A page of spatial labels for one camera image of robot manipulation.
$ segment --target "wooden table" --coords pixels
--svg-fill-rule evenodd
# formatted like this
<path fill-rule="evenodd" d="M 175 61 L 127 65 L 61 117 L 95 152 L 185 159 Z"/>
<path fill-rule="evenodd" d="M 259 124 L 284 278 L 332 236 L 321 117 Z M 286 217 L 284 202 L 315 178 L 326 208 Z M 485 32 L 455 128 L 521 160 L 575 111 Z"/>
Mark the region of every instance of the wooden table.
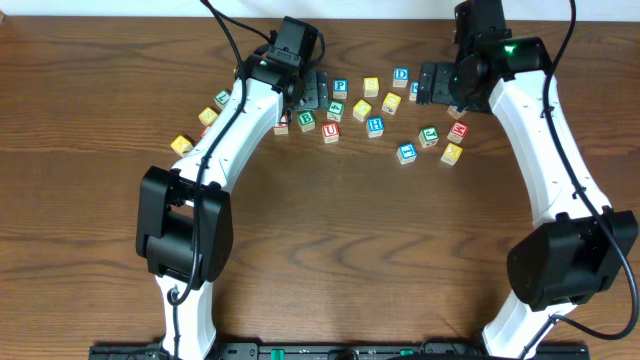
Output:
<path fill-rule="evenodd" d="M 249 20 L 262 30 L 280 20 Z M 351 106 L 379 76 L 380 113 L 392 69 L 414 79 L 448 61 L 453 21 L 312 21 L 325 33 L 322 68 L 351 81 L 342 135 L 269 133 L 232 196 L 235 244 L 216 283 L 214 321 L 265 342 L 421 341 L 469 337 L 509 293 L 506 254 L 531 229 L 529 200 L 495 118 L 468 114 L 454 167 L 446 141 L 401 166 L 418 131 L 446 135 L 446 108 L 407 101 L 368 139 Z M 566 23 L 510 22 L 555 53 Z M 260 38 L 232 28 L 243 56 Z M 558 70 L 565 114 L 585 161 L 616 209 L 640 214 L 640 25 L 580 23 Z M 0 26 L 0 353 L 82 359 L 96 342 L 164 334 L 162 298 L 134 250 L 138 188 L 170 167 L 180 133 L 232 86 L 235 59 L 214 20 L 19 18 Z M 324 112 L 319 115 L 325 120 Z M 640 271 L 640 247 L 632 251 Z M 572 318 L 618 331 L 629 316 L 624 275 Z M 594 359 L 635 359 L 636 331 L 585 340 Z"/>

